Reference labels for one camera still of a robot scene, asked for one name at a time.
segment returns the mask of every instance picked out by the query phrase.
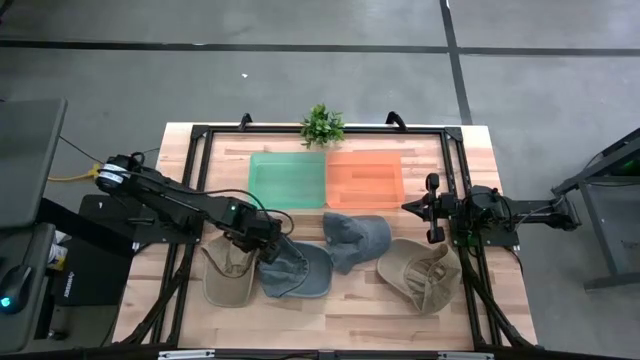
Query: khaki hat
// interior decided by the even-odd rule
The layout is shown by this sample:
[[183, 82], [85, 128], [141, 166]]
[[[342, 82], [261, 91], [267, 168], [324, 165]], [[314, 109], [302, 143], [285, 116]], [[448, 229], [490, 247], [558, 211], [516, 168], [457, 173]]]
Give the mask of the khaki hat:
[[442, 310], [460, 287], [460, 260], [446, 244], [435, 248], [395, 239], [378, 260], [378, 274], [409, 296], [423, 314]]
[[204, 297], [213, 305], [242, 307], [249, 302], [256, 252], [245, 253], [224, 236], [202, 247]]

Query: potted plant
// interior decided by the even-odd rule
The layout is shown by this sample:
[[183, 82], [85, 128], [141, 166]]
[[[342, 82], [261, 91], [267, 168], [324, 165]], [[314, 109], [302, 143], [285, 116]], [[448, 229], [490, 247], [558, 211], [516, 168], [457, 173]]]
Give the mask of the potted plant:
[[312, 145], [324, 148], [331, 143], [344, 140], [342, 113], [327, 111], [324, 104], [318, 104], [311, 108], [309, 117], [305, 117], [301, 125], [300, 136], [305, 141], [302, 145], [307, 149], [310, 149]]

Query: cap visor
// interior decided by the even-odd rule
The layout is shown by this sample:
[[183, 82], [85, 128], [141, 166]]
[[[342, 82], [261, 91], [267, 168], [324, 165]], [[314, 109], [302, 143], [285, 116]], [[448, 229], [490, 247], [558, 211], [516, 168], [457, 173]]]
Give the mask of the cap visor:
[[247, 272], [237, 278], [224, 276], [217, 266], [212, 264], [205, 255], [204, 270], [204, 297], [213, 305], [224, 307], [242, 307], [249, 302], [251, 286], [253, 284], [253, 273], [257, 256], [253, 256], [251, 267]]
[[407, 239], [395, 239], [391, 247], [378, 260], [378, 274], [389, 284], [409, 295], [409, 288], [404, 282], [404, 273], [411, 259], [421, 252], [428, 251], [427, 246]]
[[317, 245], [302, 242], [293, 242], [293, 245], [309, 261], [309, 274], [300, 286], [289, 291], [285, 296], [315, 298], [326, 295], [331, 288], [331, 271], [333, 270], [329, 253]]

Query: wooden table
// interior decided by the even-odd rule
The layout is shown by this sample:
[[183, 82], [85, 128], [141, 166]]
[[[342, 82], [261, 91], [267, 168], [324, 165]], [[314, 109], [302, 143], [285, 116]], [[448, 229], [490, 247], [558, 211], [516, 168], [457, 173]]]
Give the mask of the wooden table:
[[[162, 140], [157, 169], [177, 181], [182, 178], [192, 125], [169, 123]], [[473, 184], [500, 188], [488, 128], [463, 126], [462, 131]], [[230, 187], [247, 189], [249, 158], [252, 153], [306, 151], [300, 142], [296, 134], [216, 134], [206, 190]], [[195, 164], [200, 164], [201, 148], [202, 146]], [[406, 201], [416, 200], [425, 193], [427, 174], [436, 172], [444, 179], [442, 150], [436, 136], [348, 134], [346, 141], [336, 150], [400, 151], [403, 156]], [[455, 148], [451, 146], [451, 150], [456, 174], [459, 175]], [[199, 165], [196, 167], [193, 172], [194, 188]], [[462, 184], [459, 176], [456, 183]], [[445, 181], [441, 181], [440, 190], [446, 191]], [[296, 241], [313, 241], [324, 246], [321, 218], [322, 213], [328, 210], [330, 209], [289, 211], [296, 222], [291, 238]], [[348, 215], [381, 215], [391, 225], [394, 237], [426, 243], [428, 223], [423, 223], [415, 215], [401, 209], [339, 212]], [[217, 235], [218, 231], [208, 226], [203, 234], [203, 242], [206, 243]], [[166, 245], [153, 245], [135, 257], [114, 341], [130, 334], [156, 300], [166, 252]], [[496, 301], [524, 337], [535, 343], [535, 332], [518, 263], [506, 250], [493, 247], [487, 248], [487, 261]], [[255, 282], [249, 305], [230, 309], [213, 306], [204, 298], [203, 264], [204, 259], [198, 251], [193, 261], [180, 347], [375, 350], [472, 348], [462, 285], [453, 301], [442, 311], [420, 316], [405, 297], [377, 275], [374, 260], [357, 265], [346, 276], [334, 273], [331, 291], [325, 297], [268, 298], [259, 283]], [[168, 306], [170, 310], [165, 319], [165, 336], [169, 331], [173, 306], [173, 302]], [[483, 334], [485, 339], [489, 339], [486, 312], [482, 305], [479, 306], [479, 313]]]

